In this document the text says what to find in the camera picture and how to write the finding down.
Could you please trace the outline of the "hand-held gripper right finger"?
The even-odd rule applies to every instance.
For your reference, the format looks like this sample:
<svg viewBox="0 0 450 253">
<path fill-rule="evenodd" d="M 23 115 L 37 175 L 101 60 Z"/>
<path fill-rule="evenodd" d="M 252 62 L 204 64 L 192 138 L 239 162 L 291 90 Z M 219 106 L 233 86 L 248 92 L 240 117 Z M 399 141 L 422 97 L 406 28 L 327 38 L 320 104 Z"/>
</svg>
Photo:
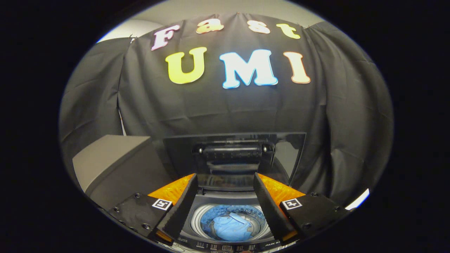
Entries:
<svg viewBox="0 0 450 253">
<path fill-rule="evenodd" d="M 266 222 L 282 245 L 308 240 L 350 214 L 323 194 L 302 193 L 260 173 L 254 174 L 253 187 Z"/>
</svg>

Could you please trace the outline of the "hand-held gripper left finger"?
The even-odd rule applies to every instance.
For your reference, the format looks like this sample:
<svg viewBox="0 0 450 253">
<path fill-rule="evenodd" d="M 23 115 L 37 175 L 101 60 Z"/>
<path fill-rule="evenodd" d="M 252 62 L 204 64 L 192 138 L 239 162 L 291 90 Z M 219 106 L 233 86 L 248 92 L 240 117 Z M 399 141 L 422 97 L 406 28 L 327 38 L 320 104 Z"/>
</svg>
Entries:
<svg viewBox="0 0 450 253">
<path fill-rule="evenodd" d="M 153 242 L 173 245 L 198 192 L 198 175 L 184 176 L 150 194 L 133 193 L 107 213 L 119 224 Z"/>
</svg>

